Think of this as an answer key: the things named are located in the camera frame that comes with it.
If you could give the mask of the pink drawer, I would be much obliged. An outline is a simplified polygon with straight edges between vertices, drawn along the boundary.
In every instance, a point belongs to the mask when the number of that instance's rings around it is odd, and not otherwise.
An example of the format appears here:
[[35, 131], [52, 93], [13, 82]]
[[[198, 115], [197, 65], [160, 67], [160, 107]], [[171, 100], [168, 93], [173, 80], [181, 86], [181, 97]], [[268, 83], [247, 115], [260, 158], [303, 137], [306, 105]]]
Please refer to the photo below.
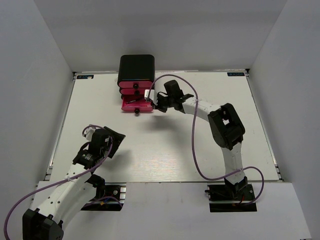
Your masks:
[[148, 89], [147, 88], [138, 88], [138, 89], [122, 88], [120, 90], [120, 93], [122, 95], [128, 95], [128, 96], [140, 96], [140, 95], [144, 95], [145, 90], [148, 90]]
[[[126, 104], [131, 100], [140, 99], [137, 102]], [[122, 97], [122, 105], [121, 110], [125, 113], [134, 113], [135, 115], [143, 114], [143, 113], [151, 113], [153, 111], [153, 107], [150, 102], [147, 102], [142, 95], [124, 95]]]
[[123, 89], [150, 88], [151, 81], [121, 81], [118, 86]]

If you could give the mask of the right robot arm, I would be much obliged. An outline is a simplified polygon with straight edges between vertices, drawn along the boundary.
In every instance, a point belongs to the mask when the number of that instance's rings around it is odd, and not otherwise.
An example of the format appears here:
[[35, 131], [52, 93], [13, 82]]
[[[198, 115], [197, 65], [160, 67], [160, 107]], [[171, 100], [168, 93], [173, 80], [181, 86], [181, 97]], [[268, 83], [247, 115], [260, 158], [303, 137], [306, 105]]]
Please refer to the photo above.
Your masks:
[[245, 127], [240, 120], [234, 106], [230, 103], [214, 105], [200, 100], [198, 94], [184, 94], [176, 80], [164, 84], [165, 92], [146, 90], [144, 98], [151, 102], [151, 106], [165, 113], [168, 108], [174, 108], [183, 114], [193, 115], [191, 128], [191, 151], [194, 162], [195, 153], [195, 123], [200, 118], [209, 123], [215, 143], [221, 148], [225, 175], [222, 177], [226, 195], [236, 200], [244, 193], [248, 179], [243, 170], [242, 141]]

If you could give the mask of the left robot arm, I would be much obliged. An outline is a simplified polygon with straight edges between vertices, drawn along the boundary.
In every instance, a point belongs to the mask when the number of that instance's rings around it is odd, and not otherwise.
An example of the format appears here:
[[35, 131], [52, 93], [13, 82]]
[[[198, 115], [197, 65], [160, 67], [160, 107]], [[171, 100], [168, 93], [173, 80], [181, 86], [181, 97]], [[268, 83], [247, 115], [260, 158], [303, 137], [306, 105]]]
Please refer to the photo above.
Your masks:
[[94, 172], [117, 152], [125, 135], [106, 126], [89, 125], [82, 131], [86, 138], [63, 180], [52, 184], [53, 192], [22, 216], [24, 240], [61, 240], [73, 217], [89, 202], [106, 196], [106, 181]]

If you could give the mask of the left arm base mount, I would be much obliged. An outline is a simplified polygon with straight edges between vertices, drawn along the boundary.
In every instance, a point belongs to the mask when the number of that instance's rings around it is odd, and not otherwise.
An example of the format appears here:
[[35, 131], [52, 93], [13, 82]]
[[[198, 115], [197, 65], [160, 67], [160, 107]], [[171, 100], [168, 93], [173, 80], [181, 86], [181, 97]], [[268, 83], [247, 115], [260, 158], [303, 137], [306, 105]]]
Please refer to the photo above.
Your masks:
[[127, 185], [125, 183], [105, 183], [96, 197], [82, 207], [82, 211], [119, 212], [125, 203]]

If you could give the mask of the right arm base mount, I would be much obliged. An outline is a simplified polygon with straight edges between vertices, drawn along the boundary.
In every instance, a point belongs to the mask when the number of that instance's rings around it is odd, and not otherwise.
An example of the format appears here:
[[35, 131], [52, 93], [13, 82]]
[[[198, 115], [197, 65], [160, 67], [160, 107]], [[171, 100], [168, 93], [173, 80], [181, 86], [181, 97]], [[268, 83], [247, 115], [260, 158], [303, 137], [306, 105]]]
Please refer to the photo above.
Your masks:
[[211, 213], [244, 213], [257, 212], [253, 186], [248, 184], [236, 196], [227, 190], [224, 184], [211, 184], [204, 191], [208, 196], [209, 210]]

